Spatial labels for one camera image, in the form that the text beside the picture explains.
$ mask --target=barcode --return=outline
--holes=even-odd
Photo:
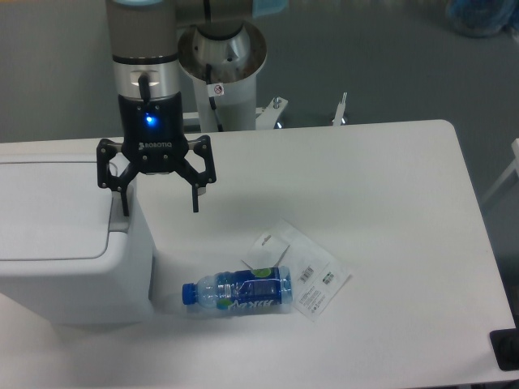
[[[332,274],[332,272],[329,272],[324,278],[323,278],[323,282],[325,285],[328,285],[330,282],[332,282],[333,280],[333,277],[334,275]]]
[[[314,274],[314,269],[311,267],[307,267],[307,269],[302,273],[302,276],[299,278],[303,283],[307,282],[311,275]]]

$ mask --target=plastic water bottle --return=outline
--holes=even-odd
[[[292,302],[289,268],[218,273],[207,276],[197,284],[184,284],[182,301],[185,305],[198,302],[204,308],[219,310],[249,310]]]

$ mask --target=white table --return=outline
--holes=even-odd
[[[12,143],[0,153],[96,145]],[[181,178],[138,178],[160,253],[157,299],[243,269],[255,239],[284,218],[354,269],[319,320],[295,310],[200,319],[174,308],[150,323],[60,327],[0,297],[2,387],[397,388],[519,378],[500,371],[491,350],[489,332],[513,319],[447,122],[224,133],[212,145],[218,181],[197,215]]]

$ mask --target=bottle cap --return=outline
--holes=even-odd
[[[196,285],[195,284],[184,284],[182,286],[182,302],[185,306],[190,306],[197,302],[196,298]]]

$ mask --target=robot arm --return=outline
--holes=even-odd
[[[128,216],[127,187],[138,173],[177,172],[190,183],[197,212],[198,195],[217,177],[210,138],[205,135],[188,142],[184,136],[175,4],[173,0],[107,0],[106,9],[124,141],[100,141],[98,186],[120,193]],[[204,158],[204,172],[185,160],[190,149]],[[118,152],[130,164],[114,176],[109,161]]]

